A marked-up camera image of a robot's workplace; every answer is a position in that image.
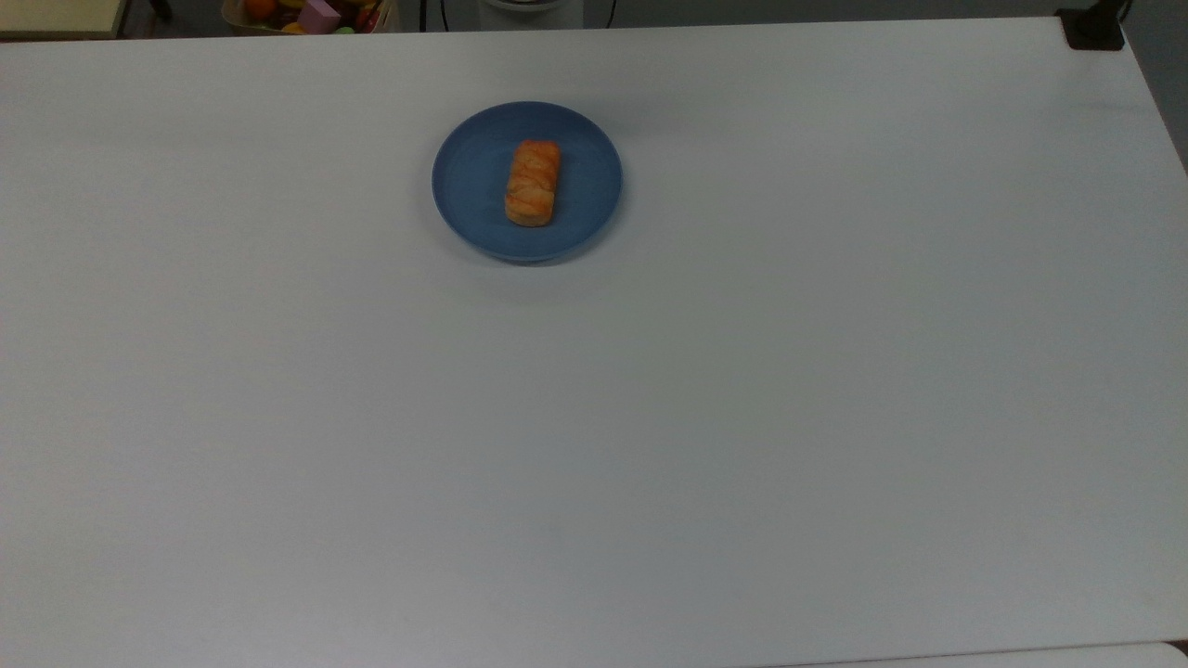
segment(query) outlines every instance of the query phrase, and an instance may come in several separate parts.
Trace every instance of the tabletop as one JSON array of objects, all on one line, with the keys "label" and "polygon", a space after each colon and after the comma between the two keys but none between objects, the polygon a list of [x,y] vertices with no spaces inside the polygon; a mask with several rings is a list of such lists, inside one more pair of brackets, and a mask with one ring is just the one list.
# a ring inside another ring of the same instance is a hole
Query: tabletop
[{"label": "tabletop", "polygon": [[[1188,637],[1188,179],[1055,19],[0,45],[13,666]],[[608,232],[437,215],[599,124]]]},{"label": "tabletop", "polygon": [[1184,668],[1188,657],[1163,643],[1006,651],[891,661],[830,663],[830,668]]},{"label": "tabletop", "polygon": [[5,0],[0,39],[112,38],[128,0]]}]

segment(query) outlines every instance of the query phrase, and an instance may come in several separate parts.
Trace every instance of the plate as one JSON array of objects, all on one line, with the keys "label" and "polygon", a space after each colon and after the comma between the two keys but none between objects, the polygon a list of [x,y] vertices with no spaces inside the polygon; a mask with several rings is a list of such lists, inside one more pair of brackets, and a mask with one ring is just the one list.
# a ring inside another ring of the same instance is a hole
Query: plate
[{"label": "plate", "polygon": [[[520,227],[504,212],[512,153],[524,139],[561,146],[552,220],[543,227]],[[549,102],[510,102],[454,128],[437,151],[432,187],[437,210],[459,237],[499,259],[536,263],[569,254],[598,235],[619,203],[623,165],[588,118]]]}]

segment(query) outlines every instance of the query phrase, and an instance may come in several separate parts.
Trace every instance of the orange pastry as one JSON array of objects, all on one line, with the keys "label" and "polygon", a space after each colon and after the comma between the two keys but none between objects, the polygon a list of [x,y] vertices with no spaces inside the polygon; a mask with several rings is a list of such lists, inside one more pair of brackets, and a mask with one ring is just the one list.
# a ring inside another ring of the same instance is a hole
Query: orange pastry
[{"label": "orange pastry", "polygon": [[552,220],[561,147],[556,141],[525,139],[512,156],[504,209],[507,218],[524,227],[541,227]]}]

